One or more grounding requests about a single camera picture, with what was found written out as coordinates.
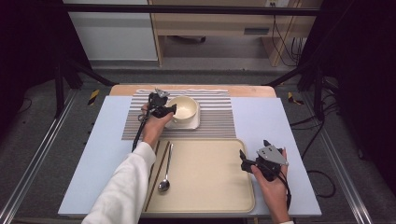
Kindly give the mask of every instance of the white sleeve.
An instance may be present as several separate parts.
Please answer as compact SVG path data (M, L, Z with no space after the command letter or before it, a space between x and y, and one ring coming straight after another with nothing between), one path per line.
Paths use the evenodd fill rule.
M82 223L135 224L140 218L149 185L155 153L145 142L116 169Z

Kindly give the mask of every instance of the striped placemat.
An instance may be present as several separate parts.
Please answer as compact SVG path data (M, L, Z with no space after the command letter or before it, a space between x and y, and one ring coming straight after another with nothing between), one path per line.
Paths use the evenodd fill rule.
M134 140L140 122L140 107L148 101L150 90L137 91L131 101L122 140ZM230 94L226 90L168 91L169 100L180 95L193 98L200 106L200 125L196 129L164 129L164 138L236 138Z

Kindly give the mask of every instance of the gray floor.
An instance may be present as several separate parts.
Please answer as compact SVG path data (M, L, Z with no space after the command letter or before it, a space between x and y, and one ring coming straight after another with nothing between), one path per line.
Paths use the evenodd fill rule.
M269 66L260 40L237 37L208 38L204 44L186 44L169 39L162 67L138 63L134 69L132 66L115 67L108 66L108 64L97 68L97 72L102 76L120 83L241 85L267 83L292 69L282 64L277 68ZM110 91L109 87L84 75L82 77L84 86L77 91L76 100L63 127L52 143L32 186L26 192L15 216L15 223L34 223L33 221L54 223L55 220L74 223L69 218L59 217L57 211L101 104ZM276 88L277 97L282 100L290 123L312 116L309 104L312 92L297 92L295 86L297 80L298 77L295 77ZM97 89L100 93L95 103L87 105L92 91ZM65 86L65 92L69 92L67 86ZM288 92L293 92L294 96L304 100L305 104L289 103ZM53 81L33 87L26 92L26 98L32 100L32 105L16 116L8 135L2 139L0 145L1 206L6 204L18 185L24 170L53 122L56 106ZM334 102L334 98L330 96L325 102L326 105L330 105ZM29 101L26 101L23 108L28 105ZM330 136L332 145L345 165L345 170L354 183L372 221L396 223L395 196L385 185L375 166L370 161L359 159L358 150L348 127L343 122L342 116L338 115L337 109L329 112L325 120L321 133ZM292 127L297 146L302 153L317 131L317 127L313 128L315 125L316 123L312 120ZM327 148L321 135L318 135L304 157L304 165L307 170L319 170L328 175L334 181L336 192L331 198L318 196L323 213L321 217L298 218L297 222L358 223L347 197L348 192L344 191L340 184L342 180L334 171ZM319 195L332 192L331 182L323 175L311 174L310 179ZM249 218L245 222L253 223L253 219ZM260 223L270 223L270 221L268 218L260 218Z

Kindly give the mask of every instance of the black wire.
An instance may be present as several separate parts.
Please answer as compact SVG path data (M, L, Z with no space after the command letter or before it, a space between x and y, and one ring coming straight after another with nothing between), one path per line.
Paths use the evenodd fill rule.
M325 114L325 116L328 116L329 114L331 114L332 112L335 112L335 111L338 111L338 108L336 108L336 109L334 109L334 110L331 110L331 111L329 111L327 114Z
M288 48L286 48L285 40L283 39L282 35L280 34L279 29L277 29L277 25L276 25L276 15L274 15L274 26L275 26L275 28L276 28L277 34L278 34L279 37L280 37L280 40L282 40L282 44L283 44L283 46L285 47L286 52L288 53L288 55L289 55L289 57L291 58L291 60L294 61L294 60L292 59L292 57L291 57L289 51L288 51Z
M287 63L285 63L285 61L283 61L282 54L280 53L279 49L277 49L277 47L276 47L276 43L275 43L275 40L274 40L274 30L275 30L274 28L275 28L275 25L276 25L276 21L275 21L275 16L274 16L273 33L272 33L272 36L271 36L274 48L276 49L276 52L279 55L279 58L280 58L280 60L282 61L283 64L285 64L286 66L294 66L294 65L287 64Z
M310 127L307 127L307 128L292 128L292 130L295 130L295 131L312 130L313 128L316 128L316 127L318 127L318 126L320 126L320 124L316 124L316 125L314 125L314 126L310 126Z
M29 99L29 98L23 98L23 100L29 101L29 105L28 105L26 108L24 108L23 110L18 111L17 114L20 114L20 113L25 112L26 110L28 110L28 109L32 106L32 103L33 103L33 102L32 102L31 99Z
M275 173L275 171L273 169L270 169L268 166L266 166L265 164L261 163L260 166L265 167L267 170L269 170L273 175L276 175L276 177L283 183L283 185L286 188L287 191L287 200L286 200L286 206L289 210L290 208L290 204L291 204L291 192L290 192L290 188L289 188L289 183L288 183L288 179L286 178L285 174L283 174L282 171L279 171L279 174L282 174L283 177L281 177L279 174Z
M329 105L328 107L326 107L326 111L332 109L332 110L330 110L326 115L329 115L329 114L332 113L333 111L336 111L337 108L338 108L338 103L332 103L331 105Z
M145 128L146 122L149 119L150 106L151 106L151 95L148 96L148 109L146 110L146 115L145 115L145 117L143 117L142 120L140 120L139 130L137 130L136 136L134 137L134 144L132 145L132 152L134 152L134 149L137 147L137 142L139 141L140 135L142 134L143 129Z
M323 97L322 101L326 100L328 97L331 97L331 96L335 98L335 94L331 93L331 94L328 94L327 96Z
M300 44L298 46L298 61L297 61L297 65L300 62L301 56L303 55L303 39L300 38Z
M299 38L299 43L298 43L298 47L297 47L297 53L294 53L294 42L296 42L296 37L293 38L292 42L291 42L291 57L293 58L293 60L296 62L296 65L298 65L298 62L300 61L301 58L301 48L303 45L303 39Z
M306 172L308 174L316 173L316 174L324 175L326 178L329 179L329 181L332 184L332 192L330 194L327 194L327 195L326 194L325 195L324 194L317 194L318 197L320 197L320 198L331 198L332 196L335 195L335 192L337 191L337 187L335 186L335 183L334 183L334 181L332 180L331 177L329 177L325 173L323 173L321 171L318 171L318 170L309 170L309 171L306 171Z
M308 149L311 147L312 143L314 142L315 138L317 138L318 134L320 133L320 130L323 128L324 125L324 120L321 122L320 127L318 128L318 131L315 133L315 135L312 137L311 141L309 141L308 146L306 146L303 155L301 156L301 159L303 160L305 157L306 152L308 151Z
M325 112L325 111L327 111L327 110L329 110L329 109L332 109L332 108L335 107L337 104L338 104L338 103L335 102L335 103L332 103L332 104L326 106L325 108L323 108L323 112ZM332 113L333 111L335 111L335 110L332 110L332 111L328 112L326 115L329 115L329 114ZM307 118L307 119L303 119L303 120L300 120L300 121L291 123L291 124L290 124L290 127L296 126L296 125L299 125L299 124L302 124L302 123L307 123L308 121L310 121L310 120L312 120L312 119L315 119L316 117L317 117L317 116L314 115L314 116L309 117L309 118Z

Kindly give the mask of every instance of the metal spoon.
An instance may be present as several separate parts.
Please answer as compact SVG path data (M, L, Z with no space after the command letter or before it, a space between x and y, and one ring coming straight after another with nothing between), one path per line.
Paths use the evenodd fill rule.
M165 179L163 181L161 181L160 185L158 186L158 190L160 192L165 192L169 189L169 187L171 187L171 184L169 183L169 180L168 180L168 170L169 170L169 163L171 161L172 150L173 150L173 144L171 144L171 146L169 148L168 164L166 164Z

